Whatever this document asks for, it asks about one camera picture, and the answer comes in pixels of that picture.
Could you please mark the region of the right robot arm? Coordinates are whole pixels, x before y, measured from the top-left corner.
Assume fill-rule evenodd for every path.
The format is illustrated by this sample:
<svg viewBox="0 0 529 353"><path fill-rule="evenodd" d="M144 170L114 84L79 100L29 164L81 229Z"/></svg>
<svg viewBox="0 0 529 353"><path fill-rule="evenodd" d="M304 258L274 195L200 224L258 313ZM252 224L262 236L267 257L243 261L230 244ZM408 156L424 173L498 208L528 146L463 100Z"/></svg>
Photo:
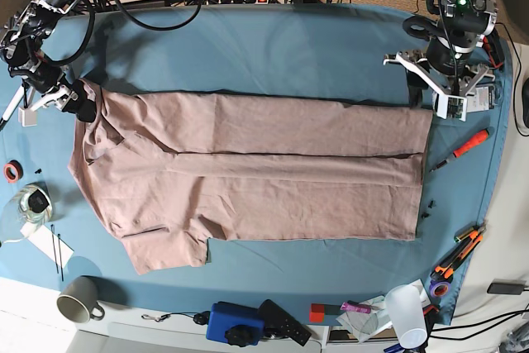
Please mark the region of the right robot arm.
<svg viewBox="0 0 529 353"><path fill-rule="evenodd" d="M78 3L88 10L88 26L79 48L63 60L53 60L42 50L43 41L54 31ZM74 114L81 122L93 122L96 104L88 98L83 82L69 82L66 67L88 46L95 24L95 10L89 0L30 0L23 11L13 16L1 39L1 61L12 78L21 78L21 85L1 116L6 126L14 112L23 126L36 124L40 108L54 106L61 112Z"/></svg>

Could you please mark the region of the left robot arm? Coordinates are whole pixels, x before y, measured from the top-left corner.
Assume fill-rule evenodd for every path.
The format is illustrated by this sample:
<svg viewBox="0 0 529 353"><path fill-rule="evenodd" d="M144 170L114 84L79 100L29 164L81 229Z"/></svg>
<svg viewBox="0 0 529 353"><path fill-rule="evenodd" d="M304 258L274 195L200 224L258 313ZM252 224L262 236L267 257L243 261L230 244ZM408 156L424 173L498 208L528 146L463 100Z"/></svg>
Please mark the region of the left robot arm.
<svg viewBox="0 0 529 353"><path fill-rule="evenodd" d="M441 118L464 120L469 100L482 80L492 82L505 55L496 30L495 0L425 0L437 17L415 14L403 22L411 37L427 42L425 50L385 55L385 64L399 64L407 73L410 103L421 103L430 88L432 107Z"/></svg>

